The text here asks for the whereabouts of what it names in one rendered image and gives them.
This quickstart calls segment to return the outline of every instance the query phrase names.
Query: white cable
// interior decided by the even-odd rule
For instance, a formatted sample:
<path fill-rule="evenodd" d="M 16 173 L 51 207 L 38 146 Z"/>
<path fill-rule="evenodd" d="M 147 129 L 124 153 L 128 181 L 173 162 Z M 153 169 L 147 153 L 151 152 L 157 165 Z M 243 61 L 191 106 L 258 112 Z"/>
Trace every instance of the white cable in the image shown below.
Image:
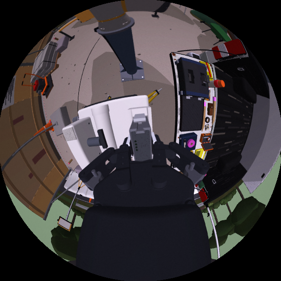
<path fill-rule="evenodd" d="M 217 242 L 217 256 L 218 256 L 218 258 L 220 258 L 216 228 L 215 228 L 215 225 L 214 225 L 214 222 L 213 222 L 213 218 L 212 218 L 212 214 L 211 214 L 211 212 L 210 212 L 209 207 L 207 207 L 207 209 L 208 209 L 208 212 L 209 212 L 209 214 L 210 214 L 210 218 L 211 218 L 211 221 L 212 221 L 213 229 L 214 229 L 214 232 L 215 232 L 215 237 L 216 237 L 216 242 Z"/>

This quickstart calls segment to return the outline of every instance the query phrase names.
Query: yellow tool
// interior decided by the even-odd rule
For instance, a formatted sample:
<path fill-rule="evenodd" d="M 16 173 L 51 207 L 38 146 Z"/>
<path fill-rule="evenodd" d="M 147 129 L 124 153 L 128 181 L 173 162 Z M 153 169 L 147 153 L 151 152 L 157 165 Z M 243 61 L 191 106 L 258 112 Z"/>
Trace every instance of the yellow tool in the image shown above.
<path fill-rule="evenodd" d="M 159 95 L 159 92 L 160 92 L 161 90 L 162 90 L 162 88 L 159 89 L 159 90 L 155 90 L 154 92 L 152 92 L 151 94 L 149 94 L 147 97 L 150 98 L 150 97 L 152 96 L 152 98 L 150 98 L 150 99 L 148 100 L 148 103 L 151 103 L 151 101 L 152 101 L 156 96 Z"/>

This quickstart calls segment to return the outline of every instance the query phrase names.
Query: black slatted surface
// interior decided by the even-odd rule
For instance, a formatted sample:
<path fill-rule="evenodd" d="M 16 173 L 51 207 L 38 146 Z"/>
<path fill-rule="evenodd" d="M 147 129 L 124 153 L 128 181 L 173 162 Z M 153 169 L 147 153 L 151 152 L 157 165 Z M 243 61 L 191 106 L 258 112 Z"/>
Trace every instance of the black slatted surface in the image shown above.
<path fill-rule="evenodd" d="M 217 117 L 211 144 L 205 161 L 210 169 L 203 182 L 212 200 L 218 198 L 246 174 L 239 164 L 231 170 L 221 173 L 216 164 L 220 156 L 238 151 L 240 154 L 247 140 L 253 114 L 253 104 L 249 103 L 233 90 L 233 79 L 216 68 L 218 80 L 225 82 L 224 88 L 217 89 Z"/>
<path fill-rule="evenodd" d="M 201 131 L 204 113 L 204 99 L 198 100 L 198 97 L 180 95 L 180 123 L 179 130 Z"/>

